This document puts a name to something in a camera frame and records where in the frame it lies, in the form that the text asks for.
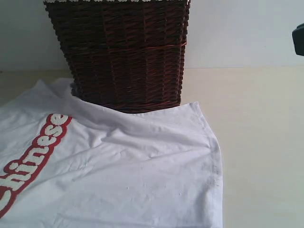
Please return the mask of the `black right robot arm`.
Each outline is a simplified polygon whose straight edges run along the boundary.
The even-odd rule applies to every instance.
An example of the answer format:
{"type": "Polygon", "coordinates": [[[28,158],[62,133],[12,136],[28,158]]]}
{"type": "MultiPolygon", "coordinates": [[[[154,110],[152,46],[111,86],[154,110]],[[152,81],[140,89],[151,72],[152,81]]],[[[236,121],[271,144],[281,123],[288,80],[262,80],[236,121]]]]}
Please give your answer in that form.
{"type": "Polygon", "coordinates": [[[294,50],[298,56],[304,56],[304,24],[297,26],[292,32],[294,50]]]}

